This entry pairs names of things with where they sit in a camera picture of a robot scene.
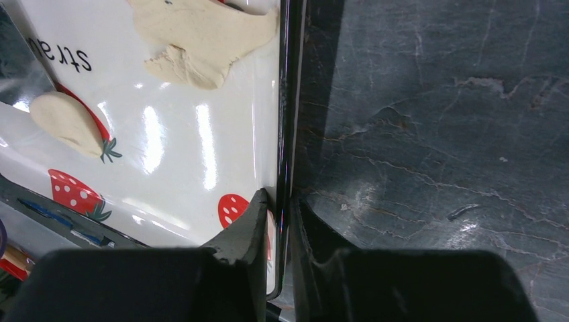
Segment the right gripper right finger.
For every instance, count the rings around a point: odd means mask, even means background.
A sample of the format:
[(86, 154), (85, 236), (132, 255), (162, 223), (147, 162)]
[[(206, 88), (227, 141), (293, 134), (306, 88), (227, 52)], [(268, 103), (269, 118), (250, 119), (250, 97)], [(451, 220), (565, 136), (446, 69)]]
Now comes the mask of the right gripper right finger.
[(339, 248), (354, 244), (340, 235), (310, 207), (295, 197), (290, 203), (289, 249), (297, 321), (324, 321), (331, 313), (326, 263)]

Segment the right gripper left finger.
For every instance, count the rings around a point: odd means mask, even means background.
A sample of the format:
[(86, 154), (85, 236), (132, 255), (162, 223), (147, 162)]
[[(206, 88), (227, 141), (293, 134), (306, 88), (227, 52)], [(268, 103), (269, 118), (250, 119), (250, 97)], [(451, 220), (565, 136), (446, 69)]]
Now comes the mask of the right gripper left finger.
[(208, 319), (265, 321), (268, 193), (255, 192), (244, 213), (203, 247), (213, 251), (207, 269)]

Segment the strawberry pattern tray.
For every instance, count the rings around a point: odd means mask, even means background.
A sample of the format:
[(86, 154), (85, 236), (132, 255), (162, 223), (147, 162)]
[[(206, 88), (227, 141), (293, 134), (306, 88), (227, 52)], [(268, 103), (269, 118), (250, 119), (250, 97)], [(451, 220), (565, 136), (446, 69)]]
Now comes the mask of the strawberry pattern tray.
[(265, 189), (269, 196), (266, 293), (282, 291), (296, 126), (283, 83), (298, 75), (287, 53), (288, 1), (222, 1), (262, 15), (279, 8), (269, 43), (234, 62), (223, 85), (203, 90), (150, 74), (163, 51), (135, 30), (130, 1), (2, 1), (56, 90), (80, 101), (103, 154), (77, 152), (1, 102), (1, 177), (154, 247), (200, 246)]

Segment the torn off dough scrap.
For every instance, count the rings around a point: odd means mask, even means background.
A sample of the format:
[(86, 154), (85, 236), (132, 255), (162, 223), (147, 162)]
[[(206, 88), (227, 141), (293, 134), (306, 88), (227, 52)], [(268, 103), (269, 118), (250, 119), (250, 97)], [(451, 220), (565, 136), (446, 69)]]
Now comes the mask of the torn off dough scrap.
[(220, 88), (232, 64), (269, 43), (279, 26), (279, 8), (262, 15), (220, 1), (130, 1), (135, 30), (164, 46), (145, 61), (146, 70), (168, 83)]

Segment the white dough piece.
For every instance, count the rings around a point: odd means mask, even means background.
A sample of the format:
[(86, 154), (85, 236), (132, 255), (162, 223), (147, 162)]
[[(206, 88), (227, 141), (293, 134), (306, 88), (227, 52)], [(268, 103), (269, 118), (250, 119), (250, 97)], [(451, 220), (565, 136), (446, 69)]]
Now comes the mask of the white dough piece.
[(73, 97), (52, 91), (30, 104), (34, 123), (81, 154), (98, 158), (103, 154), (103, 138), (87, 109)]

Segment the orange handled scraper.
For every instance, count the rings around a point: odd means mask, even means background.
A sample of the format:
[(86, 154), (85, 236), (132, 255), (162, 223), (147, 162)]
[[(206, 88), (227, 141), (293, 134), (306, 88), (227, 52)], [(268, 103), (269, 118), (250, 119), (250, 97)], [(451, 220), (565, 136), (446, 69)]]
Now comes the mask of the orange handled scraper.
[(55, 90), (48, 71), (1, 5), (1, 102), (28, 112), (35, 98)]

